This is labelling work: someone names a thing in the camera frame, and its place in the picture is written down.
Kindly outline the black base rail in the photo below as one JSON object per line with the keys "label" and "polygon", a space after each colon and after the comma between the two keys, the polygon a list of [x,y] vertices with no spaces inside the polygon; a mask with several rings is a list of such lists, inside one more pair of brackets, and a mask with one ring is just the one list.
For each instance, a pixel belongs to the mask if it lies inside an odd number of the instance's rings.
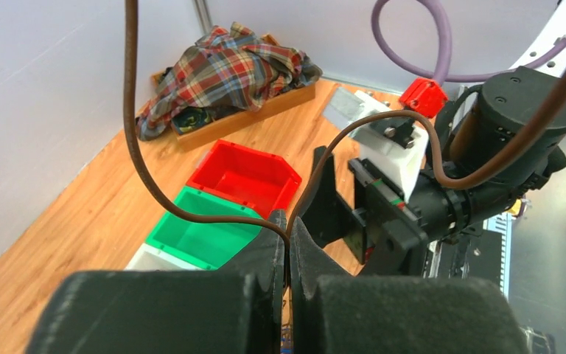
{"label": "black base rail", "polygon": [[513,216],[504,212],[428,246],[425,278],[477,277],[509,296]]}

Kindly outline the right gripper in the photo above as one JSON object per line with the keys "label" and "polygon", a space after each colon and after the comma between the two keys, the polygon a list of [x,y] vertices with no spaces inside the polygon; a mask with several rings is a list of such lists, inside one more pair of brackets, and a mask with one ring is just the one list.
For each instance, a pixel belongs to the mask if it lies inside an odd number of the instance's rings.
{"label": "right gripper", "polygon": [[322,249],[344,240],[362,276],[425,277],[429,246],[454,233],[459,225],[459,194],[442,187],[422,170],[409,201],[369,160],[352,159],[353,209],[336,190],[335,159],[329,155],[299,216]]}

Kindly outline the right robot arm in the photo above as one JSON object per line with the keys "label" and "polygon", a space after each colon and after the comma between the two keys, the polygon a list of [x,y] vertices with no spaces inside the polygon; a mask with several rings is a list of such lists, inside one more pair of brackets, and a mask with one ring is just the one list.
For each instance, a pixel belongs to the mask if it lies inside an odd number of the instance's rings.
{"label": "right robot arm", "polygon": [[332,146],[317,149],[290,231],[306,230],[319,247],[343,238],[359,242],[364,274],[422,276],[439,257],[430,244],[460,241],[467,228],[565,168],[559,143],[566,135],[566,70],[553,77],[521,66],[470,92],[477,99],[448,140],[437,125],[403,112],[427,134],[427,168],[415,161],[407,176],[383,153],[383,138],[372,154],[350,160],[353,206],[335,188]]}

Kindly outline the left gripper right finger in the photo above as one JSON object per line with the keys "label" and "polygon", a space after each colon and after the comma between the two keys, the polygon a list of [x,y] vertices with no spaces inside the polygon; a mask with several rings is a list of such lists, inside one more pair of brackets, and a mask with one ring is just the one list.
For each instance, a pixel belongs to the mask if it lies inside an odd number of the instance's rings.
{"label": "left gripper right finger", "polygon": [[318,279],[347,271],[318,246],[300,218],[291,224],[290,326],[294,353],[325,353],[324,313]]}

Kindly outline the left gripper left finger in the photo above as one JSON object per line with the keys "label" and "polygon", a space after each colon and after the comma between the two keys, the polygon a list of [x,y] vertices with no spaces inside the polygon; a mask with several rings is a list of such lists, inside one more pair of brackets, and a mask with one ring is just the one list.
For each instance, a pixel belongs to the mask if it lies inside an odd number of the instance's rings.
{"label": "left gripper left finger", "polygon": [[231,323],[238,353],[279,353],[286,285],[284,241],[274,231],[259,234],[218,271],[236,284],[223,319]]}

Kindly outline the green plastic bin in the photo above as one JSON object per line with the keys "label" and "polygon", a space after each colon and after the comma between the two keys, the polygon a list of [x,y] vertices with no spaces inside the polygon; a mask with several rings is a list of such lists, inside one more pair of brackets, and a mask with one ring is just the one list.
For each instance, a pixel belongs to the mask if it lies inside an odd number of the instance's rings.
{"label": "green plastic bin", "polygon": [[[261,217],[247,206],[227,201],[201,190],[184,187],[175,204],[197,215]],[[238,223],[193,223],[166,212],[145,243],[198,268],[223,266],[260,232],[259,226]]]}

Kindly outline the white plastic bin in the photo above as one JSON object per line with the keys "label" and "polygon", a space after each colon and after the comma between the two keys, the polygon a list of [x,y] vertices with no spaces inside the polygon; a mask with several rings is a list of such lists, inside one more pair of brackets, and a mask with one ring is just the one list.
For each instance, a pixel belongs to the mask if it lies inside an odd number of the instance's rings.
{"label": "white plastic bin", "polygon": [[126,271],[200,271],[201,268],[143,243],[125,267]]}

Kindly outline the red plastic bin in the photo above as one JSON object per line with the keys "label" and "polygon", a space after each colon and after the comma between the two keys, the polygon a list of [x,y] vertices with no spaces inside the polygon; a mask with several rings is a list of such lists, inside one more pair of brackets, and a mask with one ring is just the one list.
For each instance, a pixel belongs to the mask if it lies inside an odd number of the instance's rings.
{"label": "red plastic bin", "polygon": [[286,210],[301,176],[276,154],[217,140],[186,185],[250,207],[263,218]]}

